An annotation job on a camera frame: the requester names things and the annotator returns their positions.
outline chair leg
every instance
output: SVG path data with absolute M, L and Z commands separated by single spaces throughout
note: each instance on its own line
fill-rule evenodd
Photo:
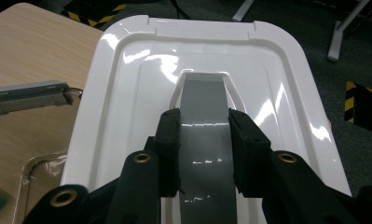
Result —
M 233 21 L 241 21 L 255 0 L 245 0 L 232 18 Z
M 337 21 L 334 27 L 334 32 L 331 38 L 331 45 L 328 51 L 327 59 L 330 62 L 337 62 L 339 59 L 340 45 L 342 42 L 343 31 L 348 27 L 348 25 L 354 20 L 354 18 L 360 13 L 360 11 L 365 7 L 369 0 L 362 0 L 356 6 L 356 8 L 351 12 L 351 14 L 346 18 L 345 21 Z

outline yellow and black hazard tape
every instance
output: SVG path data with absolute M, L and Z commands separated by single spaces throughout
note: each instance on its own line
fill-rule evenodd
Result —
M 345 120 L 372 131 L 372 89 L 346 83 Z
M 73 12 L 70 12 L 70 11 L 63 11 L 62 14 L 65 15 L 66 17 L 69 17 L 70 19 L 72 19 L 74 21 L 79 21 L 79 22 L 82 22 L 84 24 L 87 24 L 88 26 L 99 28 L 99 27 L 105 25 L 108 21 L 111 21 L 118 14 L 118 12 L 120 12 L 125 7 L 126 7 L 126 5 L 124 5 L 124 4 L 121 4 L 121 5 L 117 6 L 109 14 L 104 16 L 99 21 L 94 21 L 94 20 L 79 16 L 79 15 L 73 13 Z
M 356 85 L 346 82 L 345 120 L 354 123 L 354 92 Z

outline glossy white surface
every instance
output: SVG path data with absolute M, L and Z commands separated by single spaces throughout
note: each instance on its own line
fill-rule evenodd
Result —
M 229 23 L 127 18 L 102 36 L 78 110 L 63 184 L 97 189 L 142 150 L 187 73 L 221 74 L 228 106 L 246 112 L 273 150 L 302 156 L 323 182 L 350 194 L 305 54 L 284 30 Z M 178 197 L 162 223 L 179 223 Z M 265 223 L 260 200 L 237 197 L 239 223 Z

